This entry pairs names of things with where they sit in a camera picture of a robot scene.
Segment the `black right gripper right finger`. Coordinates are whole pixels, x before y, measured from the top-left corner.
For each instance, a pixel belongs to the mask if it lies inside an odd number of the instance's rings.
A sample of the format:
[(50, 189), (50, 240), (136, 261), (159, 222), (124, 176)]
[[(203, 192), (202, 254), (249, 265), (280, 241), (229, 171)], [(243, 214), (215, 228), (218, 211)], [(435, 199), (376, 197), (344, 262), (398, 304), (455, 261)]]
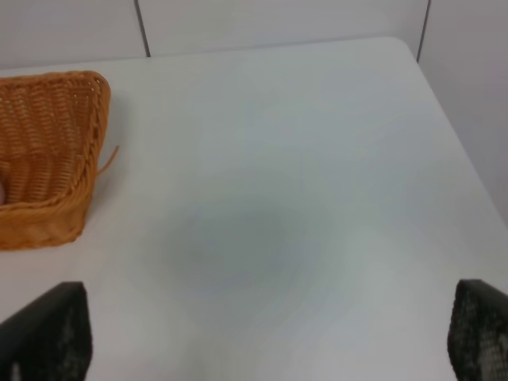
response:
[(456, 285), (447, 338), (458, 380), (507, 379), (507, 295), (480, 279)]

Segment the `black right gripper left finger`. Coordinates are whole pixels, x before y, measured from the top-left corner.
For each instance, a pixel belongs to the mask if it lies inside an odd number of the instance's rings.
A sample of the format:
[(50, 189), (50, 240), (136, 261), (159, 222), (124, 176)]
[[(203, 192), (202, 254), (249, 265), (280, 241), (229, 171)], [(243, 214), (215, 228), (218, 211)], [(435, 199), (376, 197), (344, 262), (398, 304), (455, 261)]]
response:
[(56, 285), (1, 323), (2, 380), (84, 380), (92, 357), (81, 282)]

